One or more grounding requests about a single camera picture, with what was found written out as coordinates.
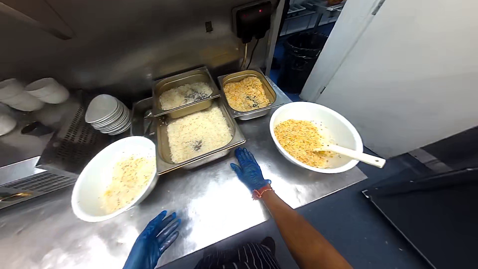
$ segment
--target rice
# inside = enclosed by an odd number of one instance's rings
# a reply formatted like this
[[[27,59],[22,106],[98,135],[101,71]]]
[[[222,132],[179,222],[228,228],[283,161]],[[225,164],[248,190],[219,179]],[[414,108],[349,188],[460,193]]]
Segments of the rice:
[[[173,163],[225,146],[232,139],[231,129],[216,104],[173,120],[167,133]]]
[[[330,143],[330,139],[310,121],[287,120],[274,127],[274,135],[287,153],[315,168],[328,168],[328,158],[336,155],[331,151],[314,151]]]
[[[163,110],[170,110],[209,97],[212,89],[205,82],[184,84],[163,92],[159,96],[159,103]]]
[[[132,202],[148,185],[156,170],[153,157],[131,155],[113,167],[113,178],[103,194],[102,208],[113,213]]]
[[[232,109],[240,112],[255,110],[271,104],[257,77],[247,77],[239,82],[224,85],[224,94]]]

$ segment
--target blue glove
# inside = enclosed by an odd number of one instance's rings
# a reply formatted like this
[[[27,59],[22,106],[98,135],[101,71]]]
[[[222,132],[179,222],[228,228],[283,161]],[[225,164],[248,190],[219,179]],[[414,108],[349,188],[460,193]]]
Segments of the blue glove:
[[[234,151],[236,158],[239,161],[239,165],[231,163],[232,170],[236,172],[238,178],[244,183],[250,191],[260,190],[267,184],[270,184],[270,180],[264,179],[262,176],[261,168],[251,152],[246,148],[236,148]]]
[[[181,223],[181,219],[176,220],[168,228],[164,229],[176,218],[176,212],[164,219],[165,216],[166,210],[148,223],[134,242],[123,269],[154,269],[156,267],[161,254],[179,235],[179,232],[175,232],[175,230]]]

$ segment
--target white rice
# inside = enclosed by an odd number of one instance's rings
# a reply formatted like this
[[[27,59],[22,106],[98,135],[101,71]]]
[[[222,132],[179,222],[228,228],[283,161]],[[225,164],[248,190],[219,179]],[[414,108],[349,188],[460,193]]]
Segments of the white rice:
[[[167,133],[174,163],[225,146],[232,139],[231,129],[216,104],[173,120],[168,124]]]
[[[205,82],[184,84],[163,92],[159,96],[159,102],[163,110],[169,110],[209,97],[212,89]]]

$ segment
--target black trash bag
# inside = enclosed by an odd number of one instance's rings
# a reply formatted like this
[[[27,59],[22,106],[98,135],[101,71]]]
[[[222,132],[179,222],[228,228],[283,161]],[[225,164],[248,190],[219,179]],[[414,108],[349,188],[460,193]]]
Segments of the black trash bag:
[[[313,33],[298,33],[287,38],[277,86],[288,93],[300,93],[327,38]]]

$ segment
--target steel countertop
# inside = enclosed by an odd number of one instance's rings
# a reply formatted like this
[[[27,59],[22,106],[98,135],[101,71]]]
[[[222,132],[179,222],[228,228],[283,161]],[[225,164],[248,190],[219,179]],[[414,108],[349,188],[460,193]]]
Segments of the steel countertop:
[[[272,181],[275,192],[297,208],[357,183],[366,176],[357,168],[320,174],[300,168],[276,149],[269,132],[269,114],[239,126],[249,149]],[[138,206],[110,220],[87,223],[75,217],[73,187],[22,202],[0,211],[0,260],[9,268],[122,268],[136,237],[162,210],[182,218],[180,235],[158,265],[200,250],[271,218],[229,166],[226,157],[192,170],[162,175]]]

